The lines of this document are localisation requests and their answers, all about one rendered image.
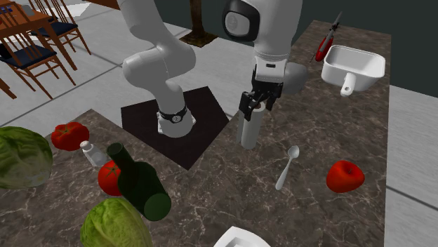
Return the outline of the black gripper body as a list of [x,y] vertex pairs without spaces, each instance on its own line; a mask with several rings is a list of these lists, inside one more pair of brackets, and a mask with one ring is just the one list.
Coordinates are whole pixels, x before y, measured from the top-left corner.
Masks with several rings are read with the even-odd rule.
[[256,79],[257,67],[254,67],[251,84],[253,97],[256,100],[266,100],[268,98],[273,98],[276,100],[281,97],[281,93],[283,91],[283,83],[275,83],[275,82],[265,82],[258,81]]

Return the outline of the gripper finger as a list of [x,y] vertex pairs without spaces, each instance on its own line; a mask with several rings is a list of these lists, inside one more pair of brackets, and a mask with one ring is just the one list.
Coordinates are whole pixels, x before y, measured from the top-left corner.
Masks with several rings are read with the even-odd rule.
[[261,101],[263,101],[263,98],[265,97],[264,93],[251,91],[246,92],[244,91],[241,94],[241,100],[239,103],[239,110],[244,114],[244,118],[247,121],[251,120],[251,115],[253,110],[260,104]]
[[270,91],[265,94],[267,101],[266,101],[266,109],[271,111],[272,106],[277,100],[277,98],[281,97],[281,91]]

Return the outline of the white paper towel roll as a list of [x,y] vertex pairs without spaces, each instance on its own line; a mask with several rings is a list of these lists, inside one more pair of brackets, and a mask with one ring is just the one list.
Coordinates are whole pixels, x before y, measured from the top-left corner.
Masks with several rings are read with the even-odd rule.
[[239,120],[237,128],[236,143],[240,143],[245,149],[253,149],[256,146],[261,121],[265,112],[265,103],[261,102],[251,114],[251,120],[244,118],[244,113],[239,110]]

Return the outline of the dark robot stand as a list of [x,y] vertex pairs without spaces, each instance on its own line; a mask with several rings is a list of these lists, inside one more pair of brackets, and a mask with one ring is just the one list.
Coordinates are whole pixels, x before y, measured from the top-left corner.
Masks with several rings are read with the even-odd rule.
[[229,119],[209,87],[185,91],[184,96],[196,119],[192,130],[184,137],[170,138],[158,133],[158,104],[155,100],[122,107],[121,120],[125,131],[189,170]]

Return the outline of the white spoon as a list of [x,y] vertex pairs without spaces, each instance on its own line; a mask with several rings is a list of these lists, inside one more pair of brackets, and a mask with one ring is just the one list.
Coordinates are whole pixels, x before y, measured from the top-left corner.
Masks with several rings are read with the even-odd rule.
[[288,154],[288,163],[285,166],[284,170],[281,172],[281,175],[279,176],[277,183],[275,185],[275,189],[276,190],[280,190],[283,185],[284,185],[284,181],[286,179],[289,167],[291,165],[292,160],[296,159],[297,157],[299,157],[299,153],[300,153],[300,148],[297,145],[294,145],[292,147],[289,148],[289,150],[287,151]]

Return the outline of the red and grey tool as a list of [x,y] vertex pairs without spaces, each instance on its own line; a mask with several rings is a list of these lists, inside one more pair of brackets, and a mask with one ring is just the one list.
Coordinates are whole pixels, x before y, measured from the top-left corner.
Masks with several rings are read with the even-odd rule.
[[321,41],[316,53],[313,55],[311,60],[315,60],[317,62],[321,62],[325,57],[326,54],[329,51],[329,48],[333,44],[334,39],[334,33],[336,32],[339,24],[340,24],[340,18],[342,16],[343,12],[339,12],[336,20],[331,25],[331,28],[329,29],[329,33],[324,37],[324,39]]

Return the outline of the red apple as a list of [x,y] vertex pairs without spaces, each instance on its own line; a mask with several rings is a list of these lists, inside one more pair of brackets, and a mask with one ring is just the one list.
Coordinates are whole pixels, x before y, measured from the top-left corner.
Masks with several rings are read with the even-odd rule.
[[354,163],[346,160],[335,162],[326,176],[327,187],[335,193],[345,193],[359,188],[365,181],[364,173]]

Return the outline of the dark green bottle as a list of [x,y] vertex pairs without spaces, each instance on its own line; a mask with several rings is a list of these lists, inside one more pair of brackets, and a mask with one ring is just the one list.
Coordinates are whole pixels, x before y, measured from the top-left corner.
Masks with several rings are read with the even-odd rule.
[[124,145],[112,143],[107,154],[121,170],[117,185],[122,196],[149,221],[164,219],[171,209],[171,198],[149,163],[134,161]]

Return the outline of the white plate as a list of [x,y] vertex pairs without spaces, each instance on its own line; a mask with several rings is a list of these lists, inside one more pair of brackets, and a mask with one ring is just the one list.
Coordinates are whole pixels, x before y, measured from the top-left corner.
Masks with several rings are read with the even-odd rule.
[[271,247],[264,239],[245,229],[230,227],[213,247]]

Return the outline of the red tomato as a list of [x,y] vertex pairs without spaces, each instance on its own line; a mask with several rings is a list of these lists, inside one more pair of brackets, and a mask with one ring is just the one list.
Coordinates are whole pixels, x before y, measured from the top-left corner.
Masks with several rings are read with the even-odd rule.
[[98,172],[98,184],[103,192],[110,196],[121,196],[117,184],[120,172],[121,170],[113,160],[107,162],[100,168]]
[[80,148],[81,142],[89,140],[89,136],[87,127],[79,122],[69,122],[55,127],[51,142],[58,149],[75,151]]

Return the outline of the glass salt shaker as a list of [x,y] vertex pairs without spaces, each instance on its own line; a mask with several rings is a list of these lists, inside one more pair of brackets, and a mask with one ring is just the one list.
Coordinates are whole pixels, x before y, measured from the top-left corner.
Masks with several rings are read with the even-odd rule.
[[89,141],[81,142],[80,148],[92,166],[101,167],[107,163],[107,155]]

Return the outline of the green lettuce head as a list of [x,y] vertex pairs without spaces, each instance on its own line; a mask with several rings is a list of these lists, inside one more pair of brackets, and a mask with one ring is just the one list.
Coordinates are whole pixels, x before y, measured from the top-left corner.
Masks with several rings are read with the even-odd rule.
[[22,127],[0,128],[0,188],[38,187],[50,178],[53,154],[40,134]]
[[125,199],[109,198],[93,207],[80,230],[84,247],[153,247],[139,212]]

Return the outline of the wooden chair blue cushion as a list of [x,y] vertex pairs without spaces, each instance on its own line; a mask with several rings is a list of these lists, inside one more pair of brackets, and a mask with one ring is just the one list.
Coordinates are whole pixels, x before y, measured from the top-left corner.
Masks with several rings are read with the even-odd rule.
[[[0,8],[0,15],[12,12],[11,6],[7,6],[7,10],[4,7]],[[39,33],[39,29],[38,32],[31,29],[0,40],[0,61],[6,63],[23,81],[30,78],[44,91],[46,89],[38,81],[38,76],[47,72],[55,74],[55,68],[59,67],[69,80],[72,80],[72,77],[56,51]]]
[[48,22],[62,45],[69,44],[71,49],[75,52],[76,50],[72,45],[72,40],[80,39],[86,51],[91,55],[79,31],[78,25],[67,9],[64,0],[28,0],[28,2],[33,10],[50,16]]

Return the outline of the wooden dining table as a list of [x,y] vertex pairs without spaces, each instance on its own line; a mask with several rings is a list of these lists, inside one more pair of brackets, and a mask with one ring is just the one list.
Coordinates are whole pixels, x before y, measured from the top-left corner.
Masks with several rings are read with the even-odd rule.
[[48,20],[51,18],[49,15],[34,11],[34,15],[28,16],[24,13],[22,5],[10,0],[0,0],[0,8],[4,7],[7,10],[7,6],[11,6],[13,12],[0,15],[0,20],[3,21],[3,23],[0,24],[0,40],[31,29],[38,32],[39,28],[44,28],[50,39],[69,63],[70,67],[74,71],[77,70],[77,66],[74,64],[69,53],[65,50],[54,29],[49,24]]

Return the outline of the brown wooden post with base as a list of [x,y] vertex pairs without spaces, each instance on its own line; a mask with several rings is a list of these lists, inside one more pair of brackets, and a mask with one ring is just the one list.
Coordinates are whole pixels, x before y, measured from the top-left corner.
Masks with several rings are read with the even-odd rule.
[[190,0],[190,15],[192,19],[192,31],[180,40],[186,44],[190,44],[197,47],[204,47],[206,44],[211,43],[218,36],[205,31],[202,23],[202,0]]

